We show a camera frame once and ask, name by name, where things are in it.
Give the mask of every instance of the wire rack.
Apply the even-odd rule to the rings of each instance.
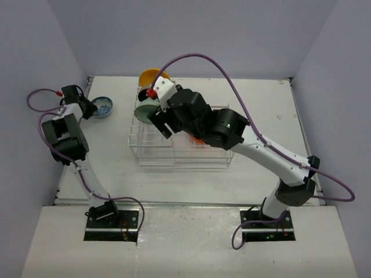
[[[134,108],[138,104],[136,97]],[[228,107],[212,106],[213,109]],[[129,146],[136,162],[148,168],[219,169],[228,167],[234,155],[232,151],[196,142],[183,131],[166,139],[154,125],[142,123],[135,116],[130,128]]]

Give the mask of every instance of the gray wall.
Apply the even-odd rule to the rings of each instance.
[[[201,52],[235,78],[293,76],[336,0],[49,0],[89,75],[135,75]],[[220,76],[209,63],[173,65],[181,76]]]
[[[370,12],[370,0],[339,0],[294,78],[312,152],[357,196],[336,206],[359,277],[371,277]],[[321,182],[326,196],[348,196]]]
[[[0,276],[19,277],[43,204],[52,204],[61,166],[36,130],[28,92],[85,83],[46,0],[0,3]],[[51,95],[35,106],[56,106]]]

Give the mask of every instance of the white table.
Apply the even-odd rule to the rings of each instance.
[[[94,78],[89,98],[108,96],[110,116],[81,122],[90,146],[91,164],[111,196],[131,196],[145,203],[261,204],[278,178],[235,154],[231,166],[219,171],[158,172],[138,166],[128,146],[137,77]],[[210,105],[230,105],[243,115],[224,79],[174,78],[202,93]],[[308,156],[288,81],[233,80],[260,131],[287,149]],[[65,171],[56,204],[87,203],[75,176]],[[318,204],[311,199],[309,204]]]
[[[138,246],[84,242],[87,209],[43,208],[23,278],[357,277],[335,207],[293,207],[295,242],[246,243],[239,251],[231,248],[236,207],[148,209]]]

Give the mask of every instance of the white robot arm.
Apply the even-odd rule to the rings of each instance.
[[[72,159],[78,165],[77,168],[70,161],[52,152],[54,159],[65,165],[77,177],[89,202],[90,209],[87,216],[92,221],[114,222],[118,218],[118,209],[115,203],[109,200],[110,195],[90,165],[89,146],[79,126],[80,118],[89,119],[97,107],[83,95],[80,95],[74,85],[64,87],[62,91],[65,105],[57,112],[58,116],[42,123],[43,133],[55,150]]]
[[[319,167],[315,156],[304,158],[269,140],[266,145],[255,135],[249,121],[231,109],[212,110],[201,94],[175,86],[170,80],[159,77],[151,98],[159,99],[159,109],[148,115],[157,129],[169,138],[172,133],[185,131],[212,147],[231,149],[254,160],[279,177],[273,192],[261,205],[260,219],[278,218],[289,206],[302,206],[315,191],[312,171],[304,168]],[[268,148],[273,145],[286,156],[299,161],[301,166],[277,155]]]

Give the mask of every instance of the metal base plate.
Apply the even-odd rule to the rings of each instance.
[[[259,220],[258,210],[241,210],[241,223]],[[277,224],[247,224],[242,228],[242,238],[246,242],[281,242],[295,240],[290,211]]]
[[[88,219],[84,241],[137,242],[138,210],[119,210],[120,220],[109,227]]]

